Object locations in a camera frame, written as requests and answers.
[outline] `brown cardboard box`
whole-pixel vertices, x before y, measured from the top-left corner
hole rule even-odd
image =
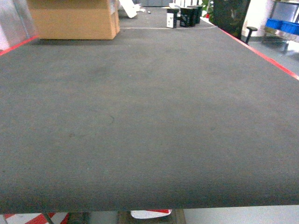
[[[112,40],[120,31],[111,0],[27,0],[41,39]]]

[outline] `white wall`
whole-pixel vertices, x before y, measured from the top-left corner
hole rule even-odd
[[[8,48],[9,48],[9,43],[7,41],[7,38],[3,32],[2,26],[0,24],[0,50],[6,50]]]
[[[264,35],[263,26],[271,14],[273,4],[272,0],[251,0],[242,29],[243,36],[248,35],[246,27],[256,27],[258,29],[251,36]]]

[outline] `gray floor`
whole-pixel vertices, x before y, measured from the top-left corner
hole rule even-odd
[[[284,41],[250,42],[249,45],[299,75],[299,43],[290,42],[287,51]]]

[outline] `black stool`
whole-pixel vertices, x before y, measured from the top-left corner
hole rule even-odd
[[[255,28],[255,27],[246,27],[246,28],[249,29],[249,33],[248,33],[247,39],[245,41],[245,43],[248,45],[248,42],[249,42],[249,39],[251,38],[252,32],[257,31],[257,28]]]

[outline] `blue plastic crate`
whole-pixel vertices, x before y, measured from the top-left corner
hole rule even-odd
[[[270,27],[273,29],[280,29],[282,26],[283,21],[275,20],[275,19],[268,19],[266,23],[266,27]]]
[[[299,35],[299,24],[295,22],[284,21],[280,30],[289,34]]]

